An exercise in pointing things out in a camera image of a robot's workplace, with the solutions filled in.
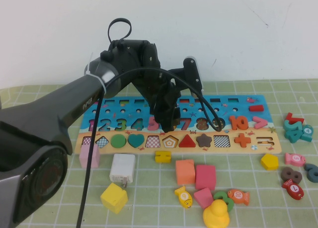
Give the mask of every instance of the wooden puzzle board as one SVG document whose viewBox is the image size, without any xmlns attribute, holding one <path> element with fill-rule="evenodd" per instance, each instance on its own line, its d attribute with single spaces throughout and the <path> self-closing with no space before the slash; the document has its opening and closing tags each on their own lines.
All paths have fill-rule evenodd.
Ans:
<svg viewBox="0 0 318 228">
<path fill-rule="evenodd" d="M 109 153 L 153 153 L 157 150 L 172 151 L 173 153 L 280 153 L 282 151 L 266 100 L 263 95 L 220 95 L 205 96 L 211 103 L 218 116 L 221 118 L 223 129 L 216 132 L 207 125 L 201 104 L 191 96 L 182 96 L 178 100 L 181 111 L 181 123 L 173 132 L 164 133 L 161 128 L 149 130 L 149 122 L 152 115 L 149 114 L 149 106 L 142 97 L 114 97 L 104 99 L 100 112 L 95 142 L 100 148 L 101 154 Z M 263 112 L 250 112 L 249 106 L 263 105 Z M 75 153 L 80 153 L 82 144 L 90 142 L 93 120 L 97 109 L 97 103 L 92 105 L 84 114 L 83 121 L 76 141 Z M 244 116 L 248 120 L 247 130 L 233 130 L 229 121 L 230 116 Z M 268 121 L 268 125 L 255 129 L 252 117 L 257 116 Z M 234 142 L 235 137 L 244 133 L 251 138 L 251 143 L 246 148 Z M 122 148 L 114 148 L 111 138 L 116 134 L 122 134 L 126 139 L 130 135 L 143 135 L 145 141 L 137 148 L 128 142 Z M 210 147 L 199 147 L 196 138 L 202 134 L 212 138 Z M 195 142 L 195 148 L 180 148 L 179 144 L 189 135 Z M 176 141 L 175 148 L 166 148 L 165 138 Z M 149 148 L 148 137 L 156 140 L 156 148 Z"/>
</svg>

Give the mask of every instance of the shape puzzle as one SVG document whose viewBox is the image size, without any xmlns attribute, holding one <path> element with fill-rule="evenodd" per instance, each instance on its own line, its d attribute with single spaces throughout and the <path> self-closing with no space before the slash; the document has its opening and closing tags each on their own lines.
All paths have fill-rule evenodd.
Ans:
<svg viewBox="0 0 318 228">
<path fill-rule="evenodd" d="M 169 133 L 164 133 L 153 115 L 149 114 L 149 105 L 143 97 L 104 99 L 95 139 L 100 154 L 154 153 L 158 150 L 176 153 L 280 153 L 282 151 L 263 95 L 213 95 L 205 98 L 221 120 L 221 132 L 216 132 L 209 126 L 200 102 L 191 96 L 182 96 L 178 99 L 180 125 Z M 264 110 L 251 111 L 250 107 L 254 105 L 262 105 Z M 84 113 L 75 147 L 77 154 L 80 153 L 82 145 L 90 142 L 96 109 L 97 103 Z M 217 126 L 212 113 L 210 111 L 207 113 Z M 256 129 L 253 117 L 268 123 Z M 246 148 L 235 143 L 235 138 L 239 137 L 239 134 L 244 134 L 244 137 L 250 139 Z M 195 147 L 180 146 L 186 135 L 190 137 Z"/>
</svg>

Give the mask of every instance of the red triangle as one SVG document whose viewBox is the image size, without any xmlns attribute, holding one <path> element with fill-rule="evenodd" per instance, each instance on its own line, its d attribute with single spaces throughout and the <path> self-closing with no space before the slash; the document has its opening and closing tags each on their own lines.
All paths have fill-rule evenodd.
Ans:
<svg viewBox="0 0 318 228">
<path fill-rule="evenodd" d="M 195 148 L 196 144 L 193 142 L 189 135 L 184 136 L 183 140 L 179 143 L 180 148 Z"/>
</svg>

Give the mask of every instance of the yellow hexagon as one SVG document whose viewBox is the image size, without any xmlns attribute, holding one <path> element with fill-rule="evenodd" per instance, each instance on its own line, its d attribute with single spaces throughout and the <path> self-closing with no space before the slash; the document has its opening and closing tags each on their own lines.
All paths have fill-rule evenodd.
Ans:
<svg viewBox="0 0 318 228">
<path fill-rule="evenodd" d="M 260 163 L 266 170 L 276 170 L 279 167 L 278 157 L 269 153 L 262 157 Z"/>
</svg>

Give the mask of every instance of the orange fish toy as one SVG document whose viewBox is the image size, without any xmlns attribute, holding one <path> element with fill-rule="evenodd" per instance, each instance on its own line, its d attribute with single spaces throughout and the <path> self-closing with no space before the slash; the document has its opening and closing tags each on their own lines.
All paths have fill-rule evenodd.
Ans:
<svg viewBox="0 0 318 228">
<path fill-rule="evenodd" d="M 228 192 L 228 197 L 236 204 L 244 203 L 247 206 L 249 205 L 249 192 L 244 193 L 238 189 L 232 189 Z"/>
</svg>

